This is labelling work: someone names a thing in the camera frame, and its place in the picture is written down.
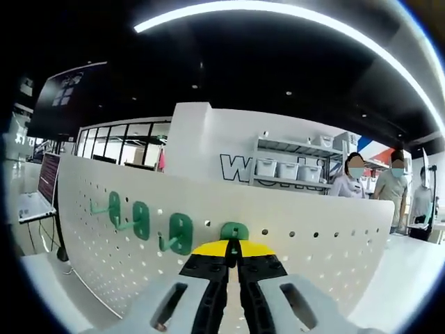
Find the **white table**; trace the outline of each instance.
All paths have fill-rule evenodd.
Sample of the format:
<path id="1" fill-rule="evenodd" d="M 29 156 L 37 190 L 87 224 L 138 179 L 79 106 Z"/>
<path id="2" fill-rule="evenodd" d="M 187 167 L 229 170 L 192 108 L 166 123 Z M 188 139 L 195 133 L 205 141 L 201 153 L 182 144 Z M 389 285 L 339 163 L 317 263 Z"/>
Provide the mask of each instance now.
<path id="1" fill-rule="evenodd" d="M 57 260 L 55 252 L 21 257 L 21 262 L 47 307 L 69 333 L 107 328 L 119 320 L 74 272 L 64 274 L 70 266 Z"/>
<path id="2" fill-rule="evenodd" d="M 445 223 L 435 223 L 432 226 L 432 230 L 436 230 L 439 231 L 439 245 L 442 242 L 442 238 L 444 236 L 444 231 L 445 231 Z"/>
<path id="3" fill-rule="evenodd" d="M 397 234 L 349 320 L 395 333 L 414 315 L 445 263 L 445 247 Z"/>

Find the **white shirt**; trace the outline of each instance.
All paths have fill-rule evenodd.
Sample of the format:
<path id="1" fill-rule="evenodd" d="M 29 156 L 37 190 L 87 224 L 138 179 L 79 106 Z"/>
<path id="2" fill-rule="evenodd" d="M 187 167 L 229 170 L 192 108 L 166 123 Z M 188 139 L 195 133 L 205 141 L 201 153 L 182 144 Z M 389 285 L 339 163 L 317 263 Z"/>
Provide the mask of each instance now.
<path id="1" fill-rule="evenodd" d="M 338 176 L 329 190 L 331 196 L 365 198 L 364 188 L 359 180 L 351 179 L 347 175 Z"/>

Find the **ceiling light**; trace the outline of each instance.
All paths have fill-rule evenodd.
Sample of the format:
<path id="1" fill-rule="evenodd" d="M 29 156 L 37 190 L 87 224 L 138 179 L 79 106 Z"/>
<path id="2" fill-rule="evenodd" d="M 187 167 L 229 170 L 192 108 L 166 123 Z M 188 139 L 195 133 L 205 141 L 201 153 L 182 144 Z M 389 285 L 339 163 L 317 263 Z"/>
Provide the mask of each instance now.
<path id="1" fill-rule="evenodd" d="M 426 105 L 428 110 L 431 112 L 440 132 L 445 136 L 445 124 L 443 123 L 439 112 L 432 104 L 430 98 L 426 95 L 425 91 L 420 87 L 416 79 L 403 67 L 401 63 L 397 61 L 387 50 L 383 49 L 379 44 L 374 42 L 369 37 L 355 30 L 353 27 L 348 26 L 336 19 L 332 19 L 326 15 L 314 12 L 313 10 L 297 7 L 294 5 L 287 5 L 284 3 L 272 3 L 265 1 L 255 1 L 255 0 L 238 0 L 238 1 L 216 1 L 211 3 L 202 3 L 199 5 L 189 6 L 185 8 L 180 8 L 173 10 L 171 12 L 156 16 L 152 19 L 148 19 L 145 22 L 137 24 L 134 30 L 140 33 L 144 30 L 153 28 L 160 24 L 172 21 L 174 19 L 180 19 L 182 17 L 188 17 L 191 15 L 218 12 L 223 10 L 260 10 L 264 12 L 272 12 L 283 15 L 291 15 L 294 17 L 301 17 L 303 19 L 308 19 L 309 21 L 317 22 L 324 26 L 328 26 L 334 30 L 343 33 L 351 37 L 352 39 L 362 43 L 365 47 L 368 47 L 374 51 L 378 56 L 388 62 L 393 69 L 395 69 L 417 92 L 419 97 L 422 99 L 423 103 Z"/>

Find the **blue face mask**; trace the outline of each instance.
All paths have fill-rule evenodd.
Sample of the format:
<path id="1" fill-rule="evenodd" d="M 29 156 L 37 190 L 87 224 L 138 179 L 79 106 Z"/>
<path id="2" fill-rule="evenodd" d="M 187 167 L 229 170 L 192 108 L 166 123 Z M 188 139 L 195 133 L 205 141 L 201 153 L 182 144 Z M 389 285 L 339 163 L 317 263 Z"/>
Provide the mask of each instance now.
<path id="1" fill-rule="evenodd" d="M 403 168 L 391 168 L 391 173 L 394 177 L 402 177 L 404 171 Z"/>
<path id="2" fill-rule="evenodd" d="M 349 167 L 349 175 L 354 179 L 359 179 L 364 173 L 364 167 Z"/>

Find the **window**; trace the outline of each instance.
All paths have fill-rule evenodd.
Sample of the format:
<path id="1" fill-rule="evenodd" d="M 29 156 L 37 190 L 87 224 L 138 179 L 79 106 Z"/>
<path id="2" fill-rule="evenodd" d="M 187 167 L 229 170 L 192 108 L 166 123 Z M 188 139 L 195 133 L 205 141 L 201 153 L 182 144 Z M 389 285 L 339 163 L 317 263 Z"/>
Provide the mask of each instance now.
<path id="1" fill-rule="evenodd" d="M 155 168 L 158 166 L 161 154 L 161 148 L 167 143 L 169 130 L 170 130 L 170 123 L 153 124 L 153 129 L 152 133 L 150 134 L 144 165 Z"/>
<path id="2" fill-rule="evenodd" d="M 85 150 L 83 151 L 83 157 L 91 159 L 92 147 L 95 143 L 97 129 L 90 129 L 86 137 Z"/>
<path id="3" fill-rule="evenodd" d="M 83 155 L 83 148 L 85 147 L 86 133 L 87 133 L 86 130 L 81 132 L 81 138 L 79 139 L 79 147 L 77 148 L 77 156 L 78 157 L 82 157 L 82 155 Z"/>
<path id="4" fill-rule="evenodd" d="M 104 156 L 105 145 L 106 145 L 106 137 L 108 137 L 108 132 L 110 131 L 109 127 L 101 127 L 97 132 L 95 146 L 92 151 L 92 155 L 99 155 L 100 157 Z"/>
<path id="5" fill-rule="evenodd" d="M 150 124 L 130 124 L 122 150 L 121 165 L 125 163 L 142 165 Z"/>
<path id="6" fill-rule="evenodd" d="M 126 125 L 112 127 L 110 131 L 110 138 L 106 143 L 105 157 L 116 160 L 116 163 L 119 162 L 120 150 L 122 148 L 126 128 Z"/>

